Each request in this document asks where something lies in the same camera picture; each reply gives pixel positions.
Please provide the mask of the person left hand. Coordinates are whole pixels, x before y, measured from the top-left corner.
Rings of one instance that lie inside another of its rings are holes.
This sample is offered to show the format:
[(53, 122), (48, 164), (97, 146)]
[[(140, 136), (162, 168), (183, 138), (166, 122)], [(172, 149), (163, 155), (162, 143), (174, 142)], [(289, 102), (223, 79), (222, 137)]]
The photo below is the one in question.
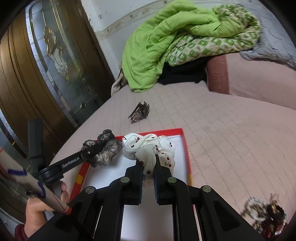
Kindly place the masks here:
[(44, 211), (52, 212), (53, 209), (37, 197), (28, 199), (26, 205), (26, 221), (23, 229), (27, 237), (32, 236), (47, 222)]

